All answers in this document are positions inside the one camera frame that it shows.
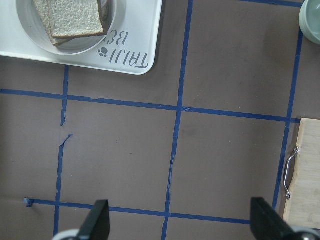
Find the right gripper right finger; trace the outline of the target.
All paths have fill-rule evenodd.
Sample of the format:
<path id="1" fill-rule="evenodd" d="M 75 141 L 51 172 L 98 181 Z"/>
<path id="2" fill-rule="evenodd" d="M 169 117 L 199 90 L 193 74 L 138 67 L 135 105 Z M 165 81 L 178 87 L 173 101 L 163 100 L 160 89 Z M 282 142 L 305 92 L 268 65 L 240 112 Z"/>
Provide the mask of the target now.
<path id="1" fill-rule="evenodd" d="M 293 229 L 262 197 L 250 200 L 250 230 L 256 240 L 291 240 Z"/>

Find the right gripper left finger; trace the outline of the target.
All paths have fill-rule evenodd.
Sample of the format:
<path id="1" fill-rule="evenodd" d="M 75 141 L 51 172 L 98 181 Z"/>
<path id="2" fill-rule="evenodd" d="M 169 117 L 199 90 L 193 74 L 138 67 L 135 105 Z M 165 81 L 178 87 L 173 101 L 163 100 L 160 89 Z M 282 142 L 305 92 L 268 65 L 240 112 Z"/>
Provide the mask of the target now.
<path id="1" fill-rule="evenodd" d="M 97 200 L 76 235 L 77 240 L 107 240 L 110 235 L 108 200 Z"/>

